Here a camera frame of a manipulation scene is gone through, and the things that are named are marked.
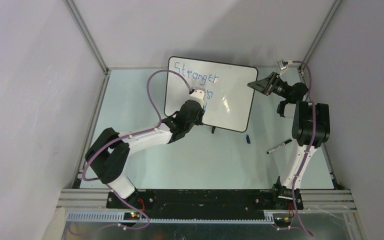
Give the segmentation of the white whiteboard black frame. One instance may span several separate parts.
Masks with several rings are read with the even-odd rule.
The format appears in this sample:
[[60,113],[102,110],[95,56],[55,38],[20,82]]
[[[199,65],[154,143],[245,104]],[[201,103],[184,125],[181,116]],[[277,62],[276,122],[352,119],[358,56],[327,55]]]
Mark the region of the white whiteboard black frame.
[[204,89],[204,125],[243,133],[247,130],[258,79],[254,66],[171,56],[166,79],[164,114],[169,116],[189,98],[187,86]]

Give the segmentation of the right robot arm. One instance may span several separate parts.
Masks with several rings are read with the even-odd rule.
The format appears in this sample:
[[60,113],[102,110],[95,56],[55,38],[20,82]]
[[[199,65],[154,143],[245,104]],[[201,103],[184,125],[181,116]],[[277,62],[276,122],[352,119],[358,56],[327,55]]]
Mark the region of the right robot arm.
[[302,82],[289,85],[276,72],[247,85],[266,96],[282,97],[284,100],[279,102],[276,112],[282,118],[293,120],[293,150],[286,169],[273,184],[270,196],[275,208],[284,209],[298,199],[302,177],[311,158],[330,137],[329,105],[305,101],[309,88]]

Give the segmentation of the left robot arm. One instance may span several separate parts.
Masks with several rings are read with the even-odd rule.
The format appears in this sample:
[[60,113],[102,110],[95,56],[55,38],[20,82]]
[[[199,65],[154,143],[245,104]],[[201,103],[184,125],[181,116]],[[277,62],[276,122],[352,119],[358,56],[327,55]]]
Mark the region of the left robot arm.
[[96,179],[119,196],[118,201],[125,208],[133,208],[138,202],[137,189],[123,172],[128,157],[184,138],[194,126],[202,125],[204,113],[202,103],[189,99],[180,110],[163,119],[157,128],[124,136],[112,127],[106,128],[86,152],[85,168],[92,168]]

